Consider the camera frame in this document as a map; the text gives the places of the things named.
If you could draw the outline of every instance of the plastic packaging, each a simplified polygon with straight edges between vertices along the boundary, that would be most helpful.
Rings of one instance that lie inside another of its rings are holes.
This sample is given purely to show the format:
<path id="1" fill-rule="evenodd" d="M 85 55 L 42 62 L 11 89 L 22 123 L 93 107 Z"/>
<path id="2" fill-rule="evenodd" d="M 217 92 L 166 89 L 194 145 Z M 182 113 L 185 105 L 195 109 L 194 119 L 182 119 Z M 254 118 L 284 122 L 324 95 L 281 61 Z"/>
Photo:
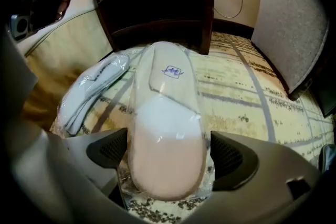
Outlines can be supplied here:
<path id="1" fill-rule="evenodd" d="M 127 54 L 113 53 L 83 72 L 63 97 L 57 112 L 59 133 L 76 135 L 99 95 L 110 87 L 130 65 Z"/>
<path id="2" fill-rule="evenodd" d="M 143 51 L 129 106 L 128 164 L 138 190 L 166 201 L 195 193 L 207 150 L 195 74 L 183 47 L 156 42 Z"/>

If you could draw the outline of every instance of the wooden furniture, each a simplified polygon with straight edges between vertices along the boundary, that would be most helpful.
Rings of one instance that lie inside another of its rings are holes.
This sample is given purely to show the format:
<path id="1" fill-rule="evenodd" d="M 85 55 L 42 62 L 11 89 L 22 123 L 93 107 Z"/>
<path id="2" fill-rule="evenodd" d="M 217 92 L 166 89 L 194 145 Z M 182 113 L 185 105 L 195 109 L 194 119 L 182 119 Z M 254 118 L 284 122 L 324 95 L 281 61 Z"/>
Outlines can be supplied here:
<path id="1" fill-rule="evenodd" d="M 142 42 L 187 42 L 209 52 L 214 0 L 94 0 L 114 51 Z"/>

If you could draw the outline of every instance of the logo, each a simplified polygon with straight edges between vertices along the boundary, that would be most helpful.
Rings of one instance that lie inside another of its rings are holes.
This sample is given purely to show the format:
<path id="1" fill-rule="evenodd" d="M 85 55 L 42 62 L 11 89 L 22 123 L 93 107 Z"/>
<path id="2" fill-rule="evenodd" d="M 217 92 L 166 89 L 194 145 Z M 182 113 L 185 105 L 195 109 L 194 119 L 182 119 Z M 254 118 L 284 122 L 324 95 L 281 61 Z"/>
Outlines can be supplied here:
<path id="1" fill-rule="evenodd" d="M 167 66 L 166 70 L 162 70 L 163 74 L 165 74 L 168 77 L 178 79 L 180 75 L 182 75 L 184 72 L 181 72 L 180 68 L 174 67 L 174 66 Z"/>

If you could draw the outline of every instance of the gray fabric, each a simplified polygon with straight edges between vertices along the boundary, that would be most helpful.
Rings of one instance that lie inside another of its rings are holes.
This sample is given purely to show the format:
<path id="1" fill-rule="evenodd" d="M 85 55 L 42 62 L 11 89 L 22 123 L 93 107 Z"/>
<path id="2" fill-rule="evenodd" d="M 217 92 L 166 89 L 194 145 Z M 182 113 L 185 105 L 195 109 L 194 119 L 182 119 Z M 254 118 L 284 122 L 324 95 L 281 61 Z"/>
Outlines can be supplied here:
<path id="1" fill-rule="evenodd" d="M 319 0 L 260 0 L 251 40 L 274 64 L 292 93 L 319 58 L 328 28 Z"/>

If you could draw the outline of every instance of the printed logo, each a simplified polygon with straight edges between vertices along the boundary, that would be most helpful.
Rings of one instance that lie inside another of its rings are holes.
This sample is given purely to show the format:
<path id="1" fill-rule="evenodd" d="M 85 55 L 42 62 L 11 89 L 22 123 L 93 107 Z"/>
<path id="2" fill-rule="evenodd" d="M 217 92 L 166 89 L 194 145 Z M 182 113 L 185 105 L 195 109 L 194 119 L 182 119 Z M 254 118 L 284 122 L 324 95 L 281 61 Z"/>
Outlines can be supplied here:
<path id="1" fill-rule="evenodd" d="M 162 70 L 163 74 L 165 74 L 168 77 L 178 79 L 180 75 L 182 75 L 184 72 L 181 72 L 180 68 L 174 67 L 174 66 L 167 66 L 166 70 Z"/>

